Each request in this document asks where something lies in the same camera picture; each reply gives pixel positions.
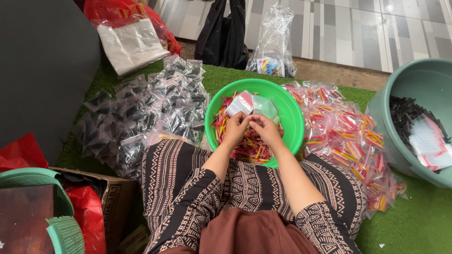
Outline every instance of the black plastic bag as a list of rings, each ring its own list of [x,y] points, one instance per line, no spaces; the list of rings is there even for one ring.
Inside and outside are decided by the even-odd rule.
[[[196,41],[195,59],[203,64],[244,70],[248,62],[245,45],[245,0],[230,0],[231,14],[224,16],[226,0],[210,7]]]

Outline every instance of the cardboard box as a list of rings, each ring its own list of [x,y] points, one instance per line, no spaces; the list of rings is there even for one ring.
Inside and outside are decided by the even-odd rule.
[[[137,185],[136,182],[79,170],[54,167],[49,167],[49,169],[80,174],[105,181],[106,188],[101,197],[102,213],[104,214],[105,241],[107,242],[107,252],[114,254],[121,242],[122,230],[129,214],[130,203]]]

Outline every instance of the pile of small bags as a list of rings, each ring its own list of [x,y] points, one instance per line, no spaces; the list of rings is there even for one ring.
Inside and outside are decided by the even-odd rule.
[[[305,119],[303,156],[317,153],[363,183],[367,192],[366,216],[386,212],[397,195],[407,198],[406,183],[394,175],[383,135],[373,131],[376,122],[358,104],[345,102],[334,84],[294,81],[282,85],[300,105]]]
[[[202,61],[174,54],[160,73],[123,80],[116,98],[98,92],[84,105],[90,110],[73,132],[83,157],[95,157],[120,177],[141,181],[144,150],[163,138],[198,145],[210,101],[201,81]]]

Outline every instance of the black and beige patterned fabric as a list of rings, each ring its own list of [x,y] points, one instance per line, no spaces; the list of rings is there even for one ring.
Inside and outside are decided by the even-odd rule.
[[[224,183],[202,165],[212,152],[178,140],[150,146],[143,158],[144,216],[151,230],[146,254],[188,246],[197,251],[203,227],[220,210],[276,210],[323,254],[359,253],[354,237],[367,205],[361,183],[327,159],[300,163],[326,198],[294,215],[278,169],[230,160]]]

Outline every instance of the green plastic bowl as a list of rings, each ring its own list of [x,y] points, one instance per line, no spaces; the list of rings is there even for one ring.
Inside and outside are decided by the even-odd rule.
[[[259,93],[260,96],[266,98],[274,98],[274,101],[277,103],[275,107],[278,110],[278,115],[281,118],[281,124],[284,128],[282,140],[289,148],[290,152],[295,154],[301,147],[305,132],[303,114],[301,113],[300,107],[290,93],[284,90],[284,88],[273,82],[260,79],[245,79],[232,82],[223,87],[212,98],[209,107],[207,108],[205,120],[206,136],[210,147],[214,151],[218,147],[214,129],[213,127],[210,127],[210,125],[214,120],[213,115],[218,113],[218,109],[223,105],[221,97],[230,97],[235,91],[242,92],[243,90],[248,90],[250,93]],[[271,168],[278,167],[276,158],[272,158],[267,161],[266,164],[262,165]]]

